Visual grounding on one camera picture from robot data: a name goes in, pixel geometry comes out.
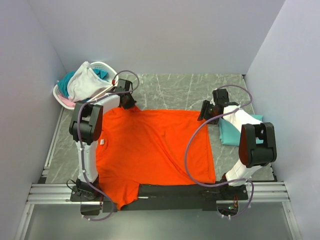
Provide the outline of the orange t shirt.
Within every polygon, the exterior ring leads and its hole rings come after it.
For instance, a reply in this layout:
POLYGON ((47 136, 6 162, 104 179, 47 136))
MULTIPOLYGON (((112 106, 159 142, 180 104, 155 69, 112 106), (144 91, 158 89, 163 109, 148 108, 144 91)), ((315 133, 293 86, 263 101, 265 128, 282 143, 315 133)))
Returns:
POLYGON ((206 125, 191 110, 125 110, 103 115, 96 148, 101 189, 118 209, 138 199, 140 185, 178 186, 216 181, 206 125))

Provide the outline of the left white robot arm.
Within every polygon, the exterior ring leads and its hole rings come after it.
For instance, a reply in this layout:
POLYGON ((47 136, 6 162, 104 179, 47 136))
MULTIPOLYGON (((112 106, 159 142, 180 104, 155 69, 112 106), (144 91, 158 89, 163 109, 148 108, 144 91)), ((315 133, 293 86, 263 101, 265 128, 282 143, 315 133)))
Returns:
POLYGON ((111 90, 75 105, 69 133, 77 147, 79 173, 74 182, 72 197, 94 201, 102 195, 96 167, 96 148, 102 133, 103 115, 118 107, 125 110, 133 108, 136 104, 132 97, 133 90, 131 81, 120 78, 111 90))

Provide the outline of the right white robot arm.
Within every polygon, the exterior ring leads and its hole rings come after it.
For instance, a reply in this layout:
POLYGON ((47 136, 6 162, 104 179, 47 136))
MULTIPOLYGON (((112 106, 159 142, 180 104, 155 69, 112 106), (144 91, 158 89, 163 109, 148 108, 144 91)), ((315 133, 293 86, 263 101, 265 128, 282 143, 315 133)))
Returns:
POLYGON ((222 198, 230 200, 251 176, 277 159, 274 125, 262 122, 245 112, 241 105, 231 102, 225 88, 212 91, 213 100, 204 100, 198 121, 219 125, 228 123, 239 135, 238 161, 226 172, 218 187, 222 198))

